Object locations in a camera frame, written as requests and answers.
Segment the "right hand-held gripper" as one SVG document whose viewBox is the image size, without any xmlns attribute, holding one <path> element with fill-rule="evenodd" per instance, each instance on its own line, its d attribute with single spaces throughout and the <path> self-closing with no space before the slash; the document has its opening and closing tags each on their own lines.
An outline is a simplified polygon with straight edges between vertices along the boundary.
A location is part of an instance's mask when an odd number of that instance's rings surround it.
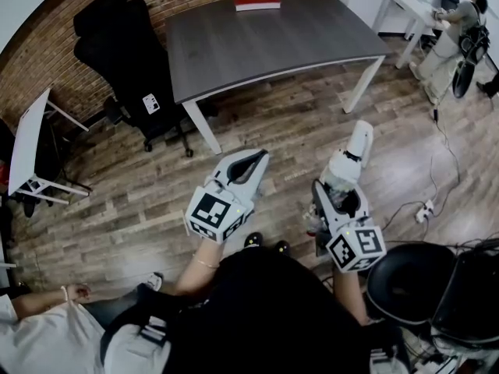
<svg viewBox="0 0 499 374">
<path fill-rule="evenodd" d="M 324 185 L 314 179 L 313 203 L 306 214 L 306 232 L 314 237 L 315 255 L 330 258 L 342 273 L 368 270 L 386 255 L 379 226 L 369 216 L 369 203 L 360 187 L 355 187 L 359 200 L 356 216 L 336 213 Z"/>
</svg>

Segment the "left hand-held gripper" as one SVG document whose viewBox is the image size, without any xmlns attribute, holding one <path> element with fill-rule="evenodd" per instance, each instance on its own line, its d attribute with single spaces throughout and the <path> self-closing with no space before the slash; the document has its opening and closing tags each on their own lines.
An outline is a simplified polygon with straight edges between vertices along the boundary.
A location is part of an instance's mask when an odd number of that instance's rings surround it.
<svg viewBox="0 0 499 374">
<path fill-rule="evenodd" d="M 253 197 L 268 161 L 265 149 L 240 150 L 223 157 L 194 191 L 186 210 L 189 229 L 218 244 L 228 241 L 253 214 Z M 225 174 L 245 171 L 233 182 Z"/>
</svg>

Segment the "person's right forearm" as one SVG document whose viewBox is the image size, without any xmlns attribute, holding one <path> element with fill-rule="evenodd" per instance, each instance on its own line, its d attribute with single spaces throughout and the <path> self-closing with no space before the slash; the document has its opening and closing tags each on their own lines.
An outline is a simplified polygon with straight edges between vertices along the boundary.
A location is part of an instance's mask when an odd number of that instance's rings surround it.
<svg viewBox="0 0 499 374">
<path fill-rule="evenodd" d="M 366 304 L 363 299 L 357 272 L 342 273 L 333 269 L 333 292 L 336 299 L 348 310 L 361 326 L 369 324 Z"/>
</svg>

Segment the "person's left forearm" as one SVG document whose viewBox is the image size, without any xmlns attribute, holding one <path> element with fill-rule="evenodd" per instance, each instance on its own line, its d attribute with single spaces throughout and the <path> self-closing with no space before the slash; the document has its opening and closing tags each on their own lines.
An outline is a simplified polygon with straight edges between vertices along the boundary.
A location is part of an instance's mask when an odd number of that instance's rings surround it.
<svg viewBox="0 0 499 374">
<path fill-rule="evenodd" d="M 196 295 L 213 279 L 223 256 L 224 244 L 204 239 L 175 286 L 176 295 Z"/>
</svg>

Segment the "white power strip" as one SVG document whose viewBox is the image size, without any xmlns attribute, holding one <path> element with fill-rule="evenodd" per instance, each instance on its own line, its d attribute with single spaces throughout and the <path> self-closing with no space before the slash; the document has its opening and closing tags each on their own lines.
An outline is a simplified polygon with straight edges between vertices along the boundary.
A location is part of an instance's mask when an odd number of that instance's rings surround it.
<svg viewBox="0 0 499 374">
<path fill-rule="evenodd" d="M 416 222 L 422 224 L 434 215 L 434 204 L 431 199 L 428 199 L 415 215 Z"/>
</svg>

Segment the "black round stool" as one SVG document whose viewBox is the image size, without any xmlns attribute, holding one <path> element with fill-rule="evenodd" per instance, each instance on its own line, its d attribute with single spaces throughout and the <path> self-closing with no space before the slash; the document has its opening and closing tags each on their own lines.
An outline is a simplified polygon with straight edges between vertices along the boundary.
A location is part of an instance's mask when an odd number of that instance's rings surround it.
<svg viewBox="0 0 499 374">
<path fill-rule="evenodd" d="M 389 319 L 419 326 L 434 317 L 448 287 L 457 255 L 448 247 L 404 243 L 371 268 L 367 297 Z"/>
</svg>

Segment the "white tag on chair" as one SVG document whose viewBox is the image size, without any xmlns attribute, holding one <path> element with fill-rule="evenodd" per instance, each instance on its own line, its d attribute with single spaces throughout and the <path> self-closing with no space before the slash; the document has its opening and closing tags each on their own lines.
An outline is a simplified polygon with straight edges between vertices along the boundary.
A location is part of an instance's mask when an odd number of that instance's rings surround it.
<svg viewBox="0 0 499 374">
<path fill-rule="evenodd" d="M 152 115 L 153 113 L 155 113 L 160 109 L 160 105 L 152 93 L 149 93 L 148 95 L 143 97 L 143 104 L 149 115 Z"/>
</svg>

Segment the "dark grey wooden table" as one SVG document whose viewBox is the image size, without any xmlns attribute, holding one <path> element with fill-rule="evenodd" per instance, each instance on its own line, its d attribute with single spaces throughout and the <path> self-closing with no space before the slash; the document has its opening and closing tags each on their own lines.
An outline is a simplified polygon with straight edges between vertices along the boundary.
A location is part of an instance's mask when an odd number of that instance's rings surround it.
<svg viewBox="0 0 499 374">
<path fill-rule="evenodd" d="M 221 146 L 199 101 L 276 76 L 368 60 L 344 103 L 348 114 L 390 53 L 340 0 L 281 0 L 278 9 L 250 11 L 220 0 L 168 17 L 165 33 L 175 102 L 215 154 Z"/>
</svg>

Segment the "person's black clothing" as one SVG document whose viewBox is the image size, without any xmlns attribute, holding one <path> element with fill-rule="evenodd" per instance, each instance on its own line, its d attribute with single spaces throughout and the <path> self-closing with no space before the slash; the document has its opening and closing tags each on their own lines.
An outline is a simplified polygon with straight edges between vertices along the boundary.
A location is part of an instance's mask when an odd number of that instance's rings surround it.
<svg viewBox="0 0 499 374">
<path fill-rule="evenodd" d="M 191 294 L 142 291 L 101 338 L 105 374 L 410 374 L 401 332 L 363 325 L 307 268 L 249 247 Z"/>
</svg>

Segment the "black office chair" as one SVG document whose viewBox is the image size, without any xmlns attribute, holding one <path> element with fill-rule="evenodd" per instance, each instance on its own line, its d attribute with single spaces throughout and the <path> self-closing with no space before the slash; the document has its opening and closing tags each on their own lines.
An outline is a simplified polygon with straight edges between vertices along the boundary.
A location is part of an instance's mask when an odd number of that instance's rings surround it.
<svg viewBox="0 0 499 374">
<path fill-rule="evenodd" d="M 187 157 L 181 121 L 185 111 L 174 100 L 168 53 L 151 25 L 144 0 L 94 0 L 75 15 L 73 26 L 79 38 L 74 55 L 97 72 L 112 88 L 104 113 L 113 124 L 125 122 L 144 136 L 144 149 L 152 150 L 154 139 L 176 130 Z M 149 115 L 143 97 L 153 94 L 160 109 Z"/>
</svg>

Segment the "white desk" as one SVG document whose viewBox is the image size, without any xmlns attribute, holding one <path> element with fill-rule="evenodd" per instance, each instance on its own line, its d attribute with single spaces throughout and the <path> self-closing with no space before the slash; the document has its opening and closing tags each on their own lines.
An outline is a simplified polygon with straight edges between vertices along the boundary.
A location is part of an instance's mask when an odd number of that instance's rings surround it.
<svg viewBox="0 0 499 374">
<path fill-rule="evenodd" d="M 397 69 L 401 69 L 410 61 L 412 51 L 426 31 L 445 30 L 447 24 L 436 21 L 433 18 L 434 8 L 426 0 L 383 0 L 371 27 L 376 34 L 380 33 L 380 29 L 388 14 L 388 7 L 391 3 L 396 4 L 409 15 L 409 21 L 406 25 L 404 36 L 409 43 L 395 64 Z"/>
</svg>

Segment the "small white table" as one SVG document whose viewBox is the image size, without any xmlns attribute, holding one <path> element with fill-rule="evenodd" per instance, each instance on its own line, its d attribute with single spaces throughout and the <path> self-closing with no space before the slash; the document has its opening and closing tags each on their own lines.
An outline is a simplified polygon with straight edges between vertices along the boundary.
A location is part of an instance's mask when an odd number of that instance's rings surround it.
<svg viewBox="0 0 499 374">
<path fill-rule="evenodd" d="M 90 193 L 57 182 L 48 181 L 38 177 L 35 173 L 37 146 L 46 106 L 48 105 L 53 111 L 58 112 L 83 131 L 89 132 L 90 130 L 73 116 L 52 103 L 49 99 L 50 92 L 51 88 L 47 88 L 25 110 L 19 119 L 9 169 L 8 196 L 12 197 L 18 193 L 37 199 L 44 199 L 51 203 L 68 205 L 69 202 L 67 200 L 46 196 L 43 191 L 55 188 L 79 196 L 89 196 Z"/>
</svg>

